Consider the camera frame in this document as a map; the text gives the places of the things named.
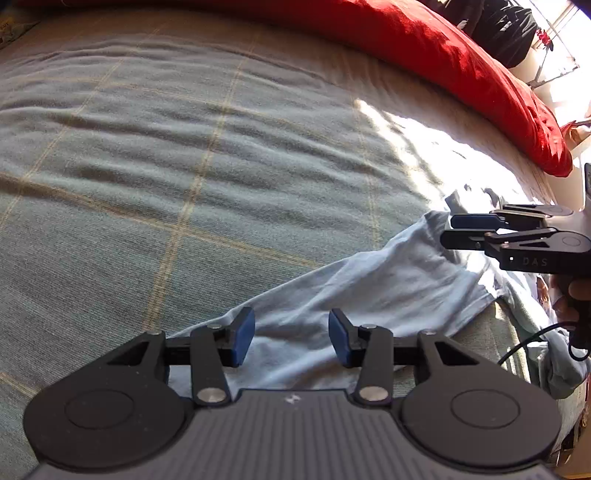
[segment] black bag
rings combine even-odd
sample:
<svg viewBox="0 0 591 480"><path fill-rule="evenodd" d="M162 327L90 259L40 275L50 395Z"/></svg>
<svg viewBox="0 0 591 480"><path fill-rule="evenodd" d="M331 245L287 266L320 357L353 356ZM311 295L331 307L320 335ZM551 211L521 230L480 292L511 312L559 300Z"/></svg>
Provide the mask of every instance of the black bag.
<svg viewBox="0 0 591 480"><path fill-rule="evenodd" d="M538 29L529 8L506 0L485 0L472 39L510 69L525 59Z"/></svg>
<svg viewBox="0 0 591 480"><path fill-rule="evenodd" d="M444 5L439 3L436 11L471 37L484 10L484 3L485 0L448 0Z"/></svg>

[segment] screw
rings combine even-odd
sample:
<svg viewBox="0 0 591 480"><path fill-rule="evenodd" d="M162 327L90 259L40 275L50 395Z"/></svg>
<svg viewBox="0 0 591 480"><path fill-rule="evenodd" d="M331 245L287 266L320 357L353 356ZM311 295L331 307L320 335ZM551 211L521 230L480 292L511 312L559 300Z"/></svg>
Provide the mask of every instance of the screw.
<svg viewBox="0 0 591 480"><path fill-rule="evenodd" d="M226 400L226 392L221 388L209 387L202 388L197 393L197 398L205 403L220 403Z"/></svg>
<svg viewBox="0 0 591 480"><path fill-rule="evenodd" d="M359 396L366 401L382 401L388 398L388 391L382 387L363 387L359 390Z"/></svg>

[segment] gray blanket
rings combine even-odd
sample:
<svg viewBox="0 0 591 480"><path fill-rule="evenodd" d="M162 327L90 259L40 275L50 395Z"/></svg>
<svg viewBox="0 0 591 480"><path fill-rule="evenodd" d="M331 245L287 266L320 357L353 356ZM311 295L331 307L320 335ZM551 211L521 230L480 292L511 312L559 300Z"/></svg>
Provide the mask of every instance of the gray blanket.
<svg viewBox="0 0 591 480"><path fill-rule="evenodd" d="M380 249L465 184L550 198L486 120L344 47L166 9L43 21L0 51L0 478L34 464L43 386Z"/></svg>

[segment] sunlight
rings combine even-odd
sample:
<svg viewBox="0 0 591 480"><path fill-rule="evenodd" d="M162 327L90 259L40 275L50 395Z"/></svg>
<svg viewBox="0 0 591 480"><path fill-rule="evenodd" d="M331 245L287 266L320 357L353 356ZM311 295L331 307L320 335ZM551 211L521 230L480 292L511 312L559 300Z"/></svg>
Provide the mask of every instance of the sunlight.
<svg viewBox="0 0 591 480"><path fill-rule="evenodd" d="M457 190L463 197L462 204L469 205L473 212L489 210L490 197L482 191L487 187L509 203L542 203L527 198L507 167L470 145L457 142L448 133L412 118L380 111L359 98L355 107L388 143L394 160L404 167L429 208L440 209L443 198Z"/></svg>

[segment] black cable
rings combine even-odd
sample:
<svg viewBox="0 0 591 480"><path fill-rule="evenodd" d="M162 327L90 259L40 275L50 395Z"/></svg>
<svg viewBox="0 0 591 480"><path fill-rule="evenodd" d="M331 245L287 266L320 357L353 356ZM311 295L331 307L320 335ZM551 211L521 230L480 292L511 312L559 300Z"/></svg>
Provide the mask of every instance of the black cable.
<svg viewBox="0 0 591 480"><path fill-rule="evenodd" d="M520 342L517 345L515 345L511 350L509 350L505 355L503 355L501 357L501 359L497 362L497 364L498 365L504 364L509 359L509 357L511 355L513 355L514 353L516 353L517 351L519 351L523 347L527 346L529 343L533 342L534 340L539 339L541 335L548 333L551 330L561 328L561 327L574 327L577 325L577 323L578 322L558 322L553 325L550 325L549 327L542 328L539 332L534 333L533 335L531 335L531 336L527 337L525 340L523 340L523 342ZM581 357L581 360L579 360L579 361L585 360L589 356L590 353L591 352L587 352L587 355L584 357Z"/></svg>
<svg viewBox="0 0 591 480"><path fill-rule="evenodd" d="M569 343L569 355L576 362L584 362L585 360L587 360L587 358L589 358L589 355L591 355L591 349L587 349L587 353L583 356L576 356L573 353L573 346Z"/></svg>

